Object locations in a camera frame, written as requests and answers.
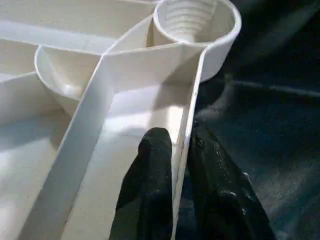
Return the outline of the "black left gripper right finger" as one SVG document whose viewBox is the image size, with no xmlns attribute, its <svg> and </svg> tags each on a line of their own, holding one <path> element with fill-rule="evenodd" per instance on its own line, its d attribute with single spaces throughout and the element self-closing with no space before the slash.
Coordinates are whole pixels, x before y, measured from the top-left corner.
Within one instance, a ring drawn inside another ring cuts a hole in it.
<svg viewBox="0 0 320 240">
<path fill-rule="evenodd" d="M 201 240 L 275 239 L 247 175 L 204 125 L 192 128 L 187 165 Z"/>
</svg>

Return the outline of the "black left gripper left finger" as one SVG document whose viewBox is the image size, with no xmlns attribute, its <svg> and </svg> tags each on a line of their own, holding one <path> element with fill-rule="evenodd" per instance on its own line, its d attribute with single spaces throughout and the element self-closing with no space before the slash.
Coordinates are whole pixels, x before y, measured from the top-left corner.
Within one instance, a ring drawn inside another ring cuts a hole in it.
<svg viewBox="0 0 320 240">
<path fill-rule="evenodd" d="M 172 141 L 167 129 L 154 127 L 122 180 L 112 239 L 169 240 L 172 231 Z"/>
</svg>

